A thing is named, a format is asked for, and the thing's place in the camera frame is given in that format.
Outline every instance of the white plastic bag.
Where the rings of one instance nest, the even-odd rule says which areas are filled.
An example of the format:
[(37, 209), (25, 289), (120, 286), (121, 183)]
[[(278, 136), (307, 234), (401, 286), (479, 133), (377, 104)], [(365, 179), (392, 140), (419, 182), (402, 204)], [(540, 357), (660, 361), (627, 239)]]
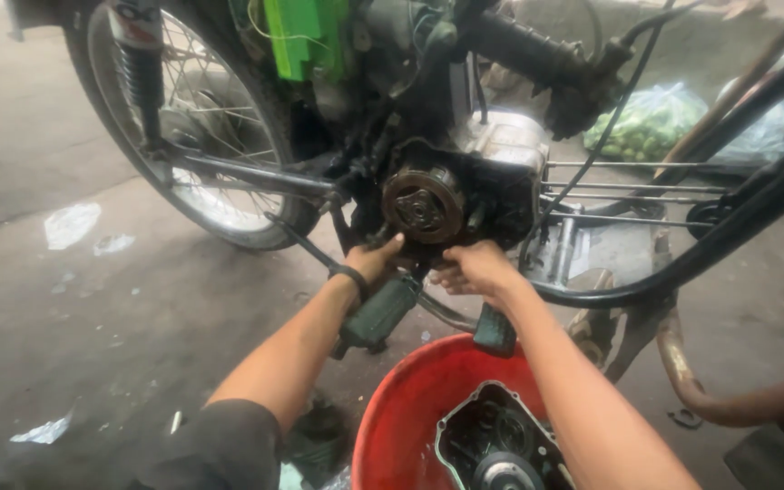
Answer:
[[(735, 80), (725, 85), (725, 93)], [(778, 161), (784, 155), (784, 100), (728, 143), (708, 162), (716, 172), (754, 172), (760, 167)]]
[[(704, 101), (681, 82), (637, 91), (628, 100), (601, 154), (625, 162), (661, 162), (706, 109)], [(610, 117), (602, 114), (585, 133), (586, 148), (594, 149)]]

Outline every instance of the green plastic part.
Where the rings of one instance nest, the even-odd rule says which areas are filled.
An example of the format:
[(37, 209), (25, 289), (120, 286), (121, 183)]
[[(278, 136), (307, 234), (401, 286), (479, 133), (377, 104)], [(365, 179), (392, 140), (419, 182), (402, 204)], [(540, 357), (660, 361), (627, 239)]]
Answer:
[(346, 73), (340, 26), (348, 0), (263, 0), (281, 78), (337, 81)]

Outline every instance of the rusty pipe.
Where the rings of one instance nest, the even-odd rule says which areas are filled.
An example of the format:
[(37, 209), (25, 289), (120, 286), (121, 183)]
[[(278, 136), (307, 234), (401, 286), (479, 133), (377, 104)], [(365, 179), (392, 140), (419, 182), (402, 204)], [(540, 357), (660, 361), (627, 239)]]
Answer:
[(727, 399), (704, 391), (682, 350), (680, 315), (673, 308), (659, 325), (661, 362), (676, 395), (692, 413), (718, 426), (751, 427), (784, 421), (784, 381)]
[(737, 78), (734, 85), (710, 108), (710, 110), (691, 128), (691, 131), (681, 139), (667, 154), (664, 162), (677, 162), (682, 155), (688, 153), (698, 140), (713, 129), (727, 113), (737, 105), (749, 90), (761, 80), (784, 53), (784, 30), (768, 45), (760, 57), (749, 67), (745, 75)]

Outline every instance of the red plastic basin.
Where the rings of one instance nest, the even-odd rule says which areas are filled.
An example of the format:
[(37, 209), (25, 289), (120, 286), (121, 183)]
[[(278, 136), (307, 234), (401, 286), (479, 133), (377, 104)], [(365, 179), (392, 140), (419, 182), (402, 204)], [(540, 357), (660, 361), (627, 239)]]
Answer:
[(537, 418), (546, 409), (517, 345), (511, 359), (474, 349), (468, 334), (413, 351), (367, 404), (353, 454), (353, 490), (454, 490), (435, 455), (437, 421), (487, 379), (518, 392)]

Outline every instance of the hand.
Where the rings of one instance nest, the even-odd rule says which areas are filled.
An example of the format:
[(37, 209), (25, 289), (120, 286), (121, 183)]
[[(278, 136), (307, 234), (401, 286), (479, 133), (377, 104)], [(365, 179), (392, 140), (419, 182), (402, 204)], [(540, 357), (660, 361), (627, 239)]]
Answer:
[(373, 284), (386, 272), (389, 259), (396, 256), (403, 246), (404, 235), (399, 233), (377, 250), (369, 251), (365, 245), (354, 247), (343, 263), (358, 271), (368, 284)]
[(483, 240), (470, 247), (453, 247), (443, 252), (450, 261), (436, 272), (432, 284), (440, 284), (450, 295), (482, 295), (486, 303), (501, 307), (498, 295), (522, 280), (504, 251), (494, 241)]

